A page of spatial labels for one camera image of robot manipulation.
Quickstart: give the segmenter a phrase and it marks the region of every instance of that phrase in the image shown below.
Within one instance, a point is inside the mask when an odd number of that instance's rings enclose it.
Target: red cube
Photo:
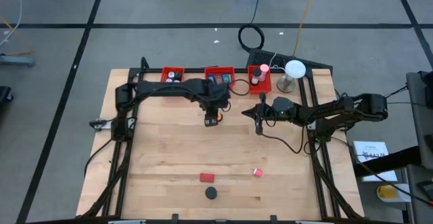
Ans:
[[[200,181],[206,183],[213,183],[215,180],[215,174],[200,173]]]

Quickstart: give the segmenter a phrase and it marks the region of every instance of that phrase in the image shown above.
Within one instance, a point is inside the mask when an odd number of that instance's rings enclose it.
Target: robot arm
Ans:
[[[284,97],[275,98],[272,106],[265,101],[265,94],[261,94],[259,104],[242,112],[254,119],[258,135],[263,133],[263,120],[289,121],[299,127],[308,125],[315,130],[316,139],[329,141],[336,129],[351,128],[359,121],[378,122],[388,117],[386,98],[378,94],[341,97],[314,107],[301,106]]]
[[[218,109],[229,105],[229,83],[216,85],[209,80],[189,79],[183,83],[160,83],[140,81],[116,88],[117,117],[112,121],[112,138],[126,141],[131,137],[127,120],[128,111],[148,97],[184,97],[198,102],[206,111],[204,125],[218,125]]]

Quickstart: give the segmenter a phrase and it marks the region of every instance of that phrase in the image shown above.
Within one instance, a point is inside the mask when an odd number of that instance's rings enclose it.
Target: concrete floor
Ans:
[[[95,0],[23,0],[25,24],[86,24]],[[256,0],[102,0],[96,24],[246,23]],[[433,23],[433,0],[408,0],[420,24]],[[307,0],[260,0],[255,22],[296,23]],[[18,18],[18,0],[0,0],[0,15]],[[400,0],[313,0],[306,23],[410,24]],[[0,66],[0,85],[13,88],[15,100],[0,124],[0,216],[14,223],[47,138],[66,78],[83,35],[81,28],[21,28],[34,45],[37,64]],[[264,50],[291,54],[295,28],[265,28]],[[433,43],[433,30],[423,29]],[[258,45],[246,31],[246,45]],[[17,37],[0,53],[26,49]],[[83,184],[83,168],[99,116],[109,71],[138,66],[244,67],[248,54],[236,28],[94,28],[90,32],[28,221],[72,218]],[[405,84],[407,72],[431,70],[413,28],[314,29],[302,31],[297,56],[334,66],[341,93],[389,93]],[[390,102],[406,102],[407,93]],[[395,152],[416,144],[411,109],[390,105],[384,122],[359,123],[348,139],[385,141]],[[400,210],[379,202],[374,183],[359,183],[365,214],[375,220],[402,221]]]

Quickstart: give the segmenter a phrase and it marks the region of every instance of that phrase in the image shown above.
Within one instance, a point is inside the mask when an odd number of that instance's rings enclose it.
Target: wooden tabletop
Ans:
[[[101,117],[116,116],[114,90],[127,81],[127,69],[111,71]],[[236,74],[247,79],[247,74]],[[284,96],[301,104],[299,87],[280,93],[272,74],[272,92],[267,103]],[[313,70],[320,104],[335,100],[329,70]],[[185,79],[203,78],[202,73],[187,73]],[[145,75],[159,81],[159,73]],[[237,82],[233,90],[241,93],[247,84]],[[294,154],[282,142],[256,135],[254,121],[241,114],[259,103],[257,95],[231,95],[231,109],[216,127],[204,126],[204,112],[198,103],[181,97],[151,97],[140,104],[127,187],[123,219],[230,219],[319,220],[320,212],[311,159],[304,152]],[[263,123],[264,133],[286,140],[295,150],[301,145],[301,128],[288,122],[275,127]],[[346,140],[341,132],[334,137]],[[109,131],[95,134],[92,153],[110,138]],[[99,197],[108,182],[114,143],[98,154],[89,165],[77,214],[83,214]],[[328,143],[329,158],[336,187],[346,201],[363,215],[357,182],[348,148],[343,143]],[[262,177],[252,169],[263,170]],[[214,183],[199,181],[200,173],[216,175]],[[215,200],[206,198],[209,186],[218,191]],[[323,184],[328,216],[332,216],[329,192]],[[113,191],[110,214],[114,213],[117,188]]]

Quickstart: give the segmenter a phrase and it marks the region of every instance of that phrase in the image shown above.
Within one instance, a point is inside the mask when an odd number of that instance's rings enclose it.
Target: black disc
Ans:
[[[217,197],[217,190],[214,187],[208,187],[205,194],[209,200],[214,200]]]

